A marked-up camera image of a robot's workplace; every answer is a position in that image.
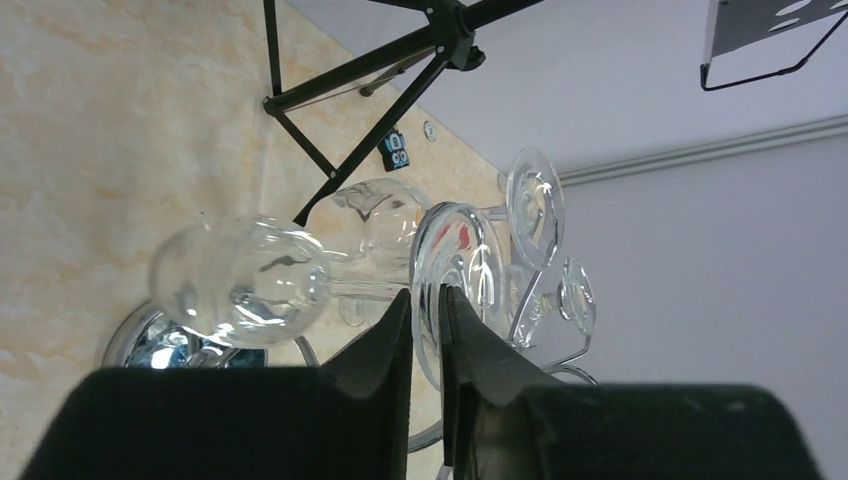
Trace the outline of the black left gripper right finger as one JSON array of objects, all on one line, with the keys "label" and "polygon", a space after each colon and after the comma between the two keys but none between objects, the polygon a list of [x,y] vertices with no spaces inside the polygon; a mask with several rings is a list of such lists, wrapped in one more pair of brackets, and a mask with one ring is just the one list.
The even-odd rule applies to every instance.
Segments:
[{"label": "black left gripper right finger", "polygon": [[457,479],[817,479],[791,413],[739,384],[563,382],[442,286],[443,448]]}]

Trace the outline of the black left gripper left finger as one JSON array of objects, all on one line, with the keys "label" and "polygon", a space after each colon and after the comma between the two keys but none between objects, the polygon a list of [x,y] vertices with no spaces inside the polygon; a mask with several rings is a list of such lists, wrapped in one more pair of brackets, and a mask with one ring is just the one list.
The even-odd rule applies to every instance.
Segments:
[{"label": "black left gripper left finger", "polygon": [[74,388],[26,479],[402,479],[411,295],[319,367],[100,369]]}]

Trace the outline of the large plain wine glass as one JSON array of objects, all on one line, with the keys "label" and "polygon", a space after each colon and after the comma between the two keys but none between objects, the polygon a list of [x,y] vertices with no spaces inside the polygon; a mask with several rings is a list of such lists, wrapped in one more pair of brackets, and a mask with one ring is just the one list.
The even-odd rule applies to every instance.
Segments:
[{"label": "large plain wine glass", "polygon": [[[466,223],[491,248],[482,261],[449,259],[436,250],[439,230]],[[502,312],[504,260],[497,231],[479,208],[441,202],[415,234],[409,264],[370,269],[332,257],[302,227],[272,217],[238,217],[177,231],[156,250],[148,270],[152,300],[177,325],[227,347],[266,349],[304,334],[332,298],[390,301],[420,276],[456,286],[499,339],[509,335]]]}]

